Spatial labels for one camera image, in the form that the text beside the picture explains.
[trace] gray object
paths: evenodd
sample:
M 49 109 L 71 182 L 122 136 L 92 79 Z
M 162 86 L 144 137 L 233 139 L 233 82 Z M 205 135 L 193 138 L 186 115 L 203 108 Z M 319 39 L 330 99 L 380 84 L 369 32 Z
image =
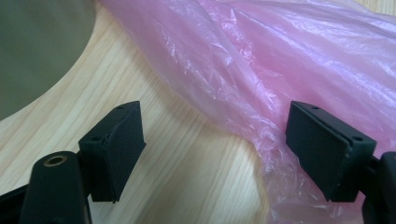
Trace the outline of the gray object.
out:
M 46 92 L 91 38 L 92 0 L 0 0 L 0 119 Z

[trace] screw hole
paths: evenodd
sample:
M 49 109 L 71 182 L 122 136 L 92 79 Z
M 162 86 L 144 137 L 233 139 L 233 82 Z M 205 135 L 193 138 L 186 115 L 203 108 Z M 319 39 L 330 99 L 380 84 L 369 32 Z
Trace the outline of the screw hole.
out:
M 363 139 L 358 137 L 358 136 L 352 136 L 352 139 L 355 140 L 355 141 L 358 141 L 358 142 L 363 141 Z
M 91 140 L 92 141 L 99 141 L 99 140 L 101 140 L 102 138 L 100 137 L 100 136 L 95 136 L 95 137 L 92 137 L 91 138 Z
M 64 163 L 66 160 L 67 160 L 66 156 L 63 156 L 63 155 L 54 156 L 54 157 L 47 159 L 44 162 L 44 165 L 47 167 L 57 166 L 57 165 Z

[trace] plastic bag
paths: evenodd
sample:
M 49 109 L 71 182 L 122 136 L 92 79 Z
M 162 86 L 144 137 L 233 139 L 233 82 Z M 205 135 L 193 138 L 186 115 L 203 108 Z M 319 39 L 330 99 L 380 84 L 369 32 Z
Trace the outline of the plastic bag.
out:
M 396 19 L 353 1 L 103 0 L 184 99 L 262 157 L 269 222 L 362 223 L 328 203 L 285 144 L 290 101 L 396 148 Z

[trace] black clamp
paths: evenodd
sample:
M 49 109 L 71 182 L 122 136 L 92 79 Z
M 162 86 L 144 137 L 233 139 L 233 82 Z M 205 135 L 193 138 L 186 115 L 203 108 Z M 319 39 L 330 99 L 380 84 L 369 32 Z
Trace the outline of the black clamp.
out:
M 361 191 L 364 223 L 396 223 L 396 152 L 377 159 L 375 140 L 300 102 L 291 102 L 286 138 L 328 201 L 354 202 Z
M 146 143 L 139 102 L 108 113 L 79 142 L 33 167 L 30 183 L 0 197 L 0 223 L 92 223 L 87 197 L 115 202 Z

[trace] wood grain surface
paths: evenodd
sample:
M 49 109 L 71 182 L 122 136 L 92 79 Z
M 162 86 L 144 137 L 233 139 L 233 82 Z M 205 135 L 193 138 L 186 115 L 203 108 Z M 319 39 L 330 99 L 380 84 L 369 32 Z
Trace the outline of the wood grain surface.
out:
M 394 15 L 393 0 L 360 0 Z M 253 145 L 225 133 L 161 81 L 97 4 L 92 38 L 70 71 L 0 121 L 0 194 L 28 183 L 35 161 L 78 151 L 113 107 L 142 106 L 148 143 L 119 203 L 91 203 L 93 223 L 265 223 L 268 202 Z

